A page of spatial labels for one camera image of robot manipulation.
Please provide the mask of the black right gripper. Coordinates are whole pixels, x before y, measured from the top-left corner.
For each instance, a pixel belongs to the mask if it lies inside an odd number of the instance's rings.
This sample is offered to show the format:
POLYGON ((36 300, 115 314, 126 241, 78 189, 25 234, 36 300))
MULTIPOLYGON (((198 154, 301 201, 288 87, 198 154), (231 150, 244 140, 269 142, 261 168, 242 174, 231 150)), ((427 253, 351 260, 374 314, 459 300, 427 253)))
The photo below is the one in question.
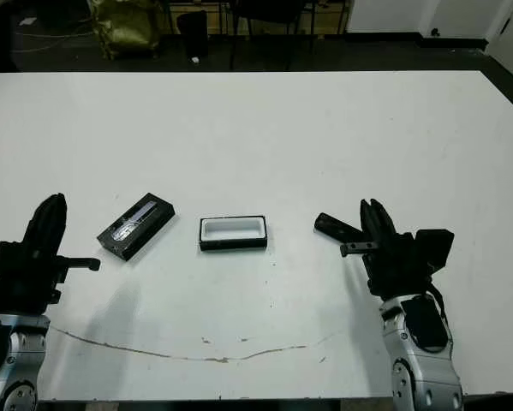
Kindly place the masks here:
POLYGON ((348 241, 340 246, 340 253, 344 258, 361 256, 370 293, 382 300, 425 293, 436 267, 415 237, 396 235, 390 215, 376 199, 361 201, 360 216, 366 240, 348 241))

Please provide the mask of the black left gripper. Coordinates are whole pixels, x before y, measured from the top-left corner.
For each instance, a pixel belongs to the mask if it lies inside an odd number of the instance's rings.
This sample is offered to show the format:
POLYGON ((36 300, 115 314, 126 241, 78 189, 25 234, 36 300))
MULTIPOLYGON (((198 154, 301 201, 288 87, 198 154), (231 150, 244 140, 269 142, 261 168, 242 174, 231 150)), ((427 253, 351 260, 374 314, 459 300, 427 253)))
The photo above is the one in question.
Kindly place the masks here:
POLYGON ((71 268, 98 271, 100 260, 58 253, 67 220, 64 194, 53 194, 35 210, 27 241, 0 242, 0 313, 41 315, 60 300, 59 283, 71 268))

